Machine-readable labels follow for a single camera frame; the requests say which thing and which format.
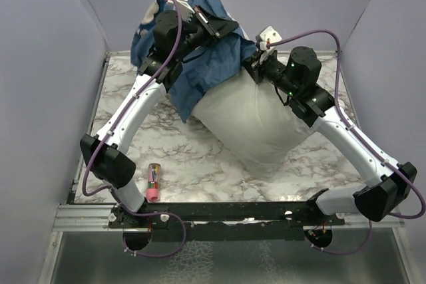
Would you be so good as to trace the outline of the blue patterned pillowcase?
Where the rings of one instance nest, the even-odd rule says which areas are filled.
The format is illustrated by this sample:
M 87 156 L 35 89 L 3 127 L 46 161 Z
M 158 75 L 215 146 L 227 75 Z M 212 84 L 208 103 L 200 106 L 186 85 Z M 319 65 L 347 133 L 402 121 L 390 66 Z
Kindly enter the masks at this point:
M 229 19 L 221 0 L 188 0 L 191 7 L 200 6 L 207 12 Z M 137 27 L 130 48 L 130 62 L 139 67 L 154 43 L 153 28 L 156 16 L 173 8 L 165 0 L 150 4 L 145 16 Z M 183 71 L 169 91 L 170 99 L 181 120 L 186 122 L 195 106 L 212 88 L 236 75 L 241 62 L 256 50 L 254 42 L 246 39 L 242 28 L 237 28 L 217 45 L 209 49 L 197 49 L 188 55 L 193 61 L 183 66 Z

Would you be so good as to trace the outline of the white pillow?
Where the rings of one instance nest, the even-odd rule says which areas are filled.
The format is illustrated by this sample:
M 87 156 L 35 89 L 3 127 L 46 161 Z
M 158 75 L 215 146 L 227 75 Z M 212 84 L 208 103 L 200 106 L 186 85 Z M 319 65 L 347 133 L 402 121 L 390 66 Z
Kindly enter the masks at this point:
M 210 89 L 192 110 L 253 175 L 271 174 L 313 134 L 274 86 L 256 84 L 245 69 Z

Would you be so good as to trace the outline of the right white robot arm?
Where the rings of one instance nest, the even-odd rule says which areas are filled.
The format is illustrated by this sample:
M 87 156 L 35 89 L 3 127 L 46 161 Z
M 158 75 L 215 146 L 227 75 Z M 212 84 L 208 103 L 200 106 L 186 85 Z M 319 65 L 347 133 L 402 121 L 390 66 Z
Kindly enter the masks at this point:
M 357 170 L 363 185 L 326 190 L 313 196 L 307 220 L 320 225 L 335 213 L 360 213 L 379 222 L 409 195 L 417 175 L 411 163 L 399 163 L 374 144 L 318 83 L 321 61 L 313 49 L 296 47 L 286 64 L 275 50 L 256 51 L 243 62 L 256 83 L 266 80 L 287 96 L 286 105 L 308 127 L 327 138 Z

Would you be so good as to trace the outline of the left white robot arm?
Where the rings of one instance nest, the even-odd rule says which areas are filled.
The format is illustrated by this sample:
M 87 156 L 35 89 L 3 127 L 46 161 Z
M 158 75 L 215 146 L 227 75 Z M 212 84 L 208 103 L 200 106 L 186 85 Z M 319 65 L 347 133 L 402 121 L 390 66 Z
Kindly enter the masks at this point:
M 133 227 L 142 226 L 147 211 L 145 196 L 133 176 L 135 163 L 126 153 L 144 119 L 162 100 L 182 72 L 184 59 L 198 47 L 212 47 L 238 28 L 231 19 L 211 15 L 201 7 L 182 16 L 180 9 L 159 13 L 153 44 L 137 71 L 132 89 L 111 119 L 94 135 L 80 141 L 86 172 L 93 173 L 111 191 Z

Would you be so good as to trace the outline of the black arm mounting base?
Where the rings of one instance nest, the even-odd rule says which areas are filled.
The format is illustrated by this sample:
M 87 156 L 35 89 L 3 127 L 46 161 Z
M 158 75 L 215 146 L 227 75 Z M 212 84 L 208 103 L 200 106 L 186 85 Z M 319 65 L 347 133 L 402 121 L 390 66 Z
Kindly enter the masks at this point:
M 144 203 L 137 215 L 114 207 L 108 226 L 153 241 L 304 240 L 304 228 L 341 226 L 312 201 Z

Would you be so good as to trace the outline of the pink capped small bottle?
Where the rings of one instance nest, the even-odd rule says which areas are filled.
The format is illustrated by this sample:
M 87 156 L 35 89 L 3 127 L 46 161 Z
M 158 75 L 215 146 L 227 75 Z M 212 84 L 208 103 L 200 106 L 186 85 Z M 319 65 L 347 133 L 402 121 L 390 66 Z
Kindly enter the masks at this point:
M 148 165 L 146 198 L 150 202 L 155 202 L 158 200 L 160 173 L 161 173 L 160 164 L 151 163 Z

